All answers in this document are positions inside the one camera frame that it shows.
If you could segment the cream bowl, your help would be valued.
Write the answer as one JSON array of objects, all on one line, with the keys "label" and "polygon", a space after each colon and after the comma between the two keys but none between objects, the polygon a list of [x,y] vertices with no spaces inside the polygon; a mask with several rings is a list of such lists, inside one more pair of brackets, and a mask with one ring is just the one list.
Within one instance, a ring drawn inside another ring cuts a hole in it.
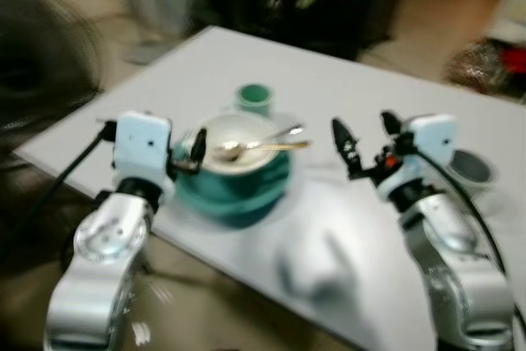
[{"label": "cream bowl", "polygon": [[252,112],[228,112],[204,119],[198,127],[206,130],[206,153],[203,160],[203,170],[222,175],[222,177],[241,177],[262,169],[273,162],[278,152],[272,150],[248,150],[236,159],[221,159],[217,155],[218,148],[223,143],[255,143],[266,141],[273,143],[278,140],[282,127],[275,125],[267,117]]}]

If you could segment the teal plate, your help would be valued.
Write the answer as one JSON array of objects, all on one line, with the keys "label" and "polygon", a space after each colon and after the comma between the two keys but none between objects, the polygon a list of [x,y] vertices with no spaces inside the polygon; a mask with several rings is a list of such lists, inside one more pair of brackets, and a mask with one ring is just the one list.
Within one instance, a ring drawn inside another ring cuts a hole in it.
[{"label": "teal plate", "polygon": [[293,173],[292,156],[279,153],[270,163],[240,177],[200,171],[174,182],[174,195],[189,212],[234,229],[251,227],[285,197]]}]

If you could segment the green cup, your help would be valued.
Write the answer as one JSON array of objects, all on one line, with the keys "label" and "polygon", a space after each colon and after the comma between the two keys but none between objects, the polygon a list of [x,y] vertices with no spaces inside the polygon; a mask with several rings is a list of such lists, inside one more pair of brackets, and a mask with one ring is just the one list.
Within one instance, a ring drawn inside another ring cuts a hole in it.
[{"label": "green cup", "polygon": [[249,112],[259,117],[271,117],[271,105],[274,102],[275,93],[270,87],[260,83],[241,85],[234,92],[234,110]]}]

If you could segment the grey mug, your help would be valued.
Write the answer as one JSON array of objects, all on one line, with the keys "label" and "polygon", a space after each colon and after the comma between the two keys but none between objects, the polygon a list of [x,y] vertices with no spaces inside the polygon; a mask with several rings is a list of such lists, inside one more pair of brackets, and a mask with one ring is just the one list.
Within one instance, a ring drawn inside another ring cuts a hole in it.
[{"label": "grey mug", "polygon": [[499,178],[488,159],[470,150],[455,150],[445,169],[470,196],[492,189]]}]

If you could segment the black shelf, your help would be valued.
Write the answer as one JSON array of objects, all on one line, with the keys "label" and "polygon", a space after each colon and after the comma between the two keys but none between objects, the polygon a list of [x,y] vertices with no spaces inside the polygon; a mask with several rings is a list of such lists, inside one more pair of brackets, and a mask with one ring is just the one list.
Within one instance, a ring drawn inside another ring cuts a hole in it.
[{"label": "black shelf", "polygon": [[185,35],[211,25],[356,61],[373,0],[191,0]]}]

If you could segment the black standing fan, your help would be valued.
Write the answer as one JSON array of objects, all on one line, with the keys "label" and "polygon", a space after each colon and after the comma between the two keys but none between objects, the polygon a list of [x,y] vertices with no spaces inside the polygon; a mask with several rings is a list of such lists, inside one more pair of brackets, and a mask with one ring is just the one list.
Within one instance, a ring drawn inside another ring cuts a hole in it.
[{"label": "black standing fan", "polygon": [[97,30],[68,0],[0,0],[0,131],[71,112],[103,90]]}]

